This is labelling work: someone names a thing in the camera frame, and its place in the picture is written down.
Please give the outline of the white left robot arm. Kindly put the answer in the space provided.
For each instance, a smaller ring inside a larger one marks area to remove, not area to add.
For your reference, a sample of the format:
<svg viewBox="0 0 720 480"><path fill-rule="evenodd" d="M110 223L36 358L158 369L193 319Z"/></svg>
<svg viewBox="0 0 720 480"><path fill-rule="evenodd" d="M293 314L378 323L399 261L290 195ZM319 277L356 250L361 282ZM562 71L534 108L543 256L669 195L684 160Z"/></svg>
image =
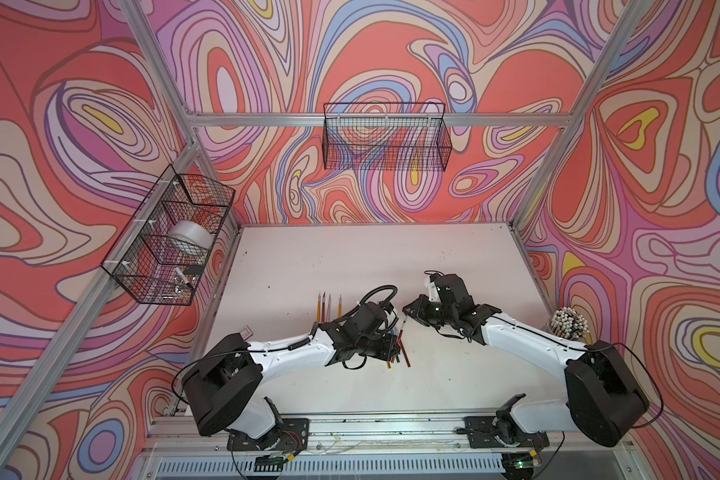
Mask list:
<svg viewBox="0 0 720 480"><path fill-rule="evenodd" d="M390 301L362 303L348 314L315 323L309 333L269 342L247 342L239 334L224 337L181 374L184 402L198 433L222 430L261 439L279 427L274 403L257 394L259 386L311 368L347 366L355 357L392 361L400 352L399 315Z"/></svg>

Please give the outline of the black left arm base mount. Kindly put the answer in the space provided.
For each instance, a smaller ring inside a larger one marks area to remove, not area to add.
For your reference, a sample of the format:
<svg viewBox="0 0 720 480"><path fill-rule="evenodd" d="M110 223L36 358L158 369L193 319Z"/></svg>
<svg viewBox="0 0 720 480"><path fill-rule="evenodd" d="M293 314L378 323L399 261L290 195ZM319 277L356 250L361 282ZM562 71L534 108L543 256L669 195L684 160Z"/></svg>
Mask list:
<svg viewBox="0 0 720 480"><path fill-rule="evenodd" d="M283 418L268 397L254 398L226 429L230 452L282 452L297 454L308 447L310 420Z"/></svg>

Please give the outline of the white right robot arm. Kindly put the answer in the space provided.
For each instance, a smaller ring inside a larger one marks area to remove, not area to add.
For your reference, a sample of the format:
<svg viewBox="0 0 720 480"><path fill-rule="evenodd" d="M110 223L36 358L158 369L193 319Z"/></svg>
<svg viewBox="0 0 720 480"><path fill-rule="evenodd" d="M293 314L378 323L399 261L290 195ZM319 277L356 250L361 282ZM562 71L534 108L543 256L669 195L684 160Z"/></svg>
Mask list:
<svg viewBox="0 0 720 480"><path fill-rule="evenodd" d="M586 345L529 326L490 304L478 304L461 277L430 271L427 291L403 309L419 324L503 350L547 372L565 387L562 397L531 401L519 393L495 413L489 431L513 447L548 431L578 431L604 447L616 446L648 411L649 400L617 348Z"/></svg>

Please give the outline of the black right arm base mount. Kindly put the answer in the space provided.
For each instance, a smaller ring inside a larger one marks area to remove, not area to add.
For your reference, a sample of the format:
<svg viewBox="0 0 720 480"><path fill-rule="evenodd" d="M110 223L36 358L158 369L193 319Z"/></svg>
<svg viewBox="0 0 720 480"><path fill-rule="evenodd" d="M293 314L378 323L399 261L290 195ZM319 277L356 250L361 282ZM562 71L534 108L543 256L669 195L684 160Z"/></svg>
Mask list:
<svg viewBox="0 0 720 480"><path fill-rule="evenodd" d="M528 448L543 450L550 445L545 432L526 433L511 416L512 408L526 395L514 395L492 416L467 416L464 425L454 433L465 435L472 449L478 448Z"/></svg>

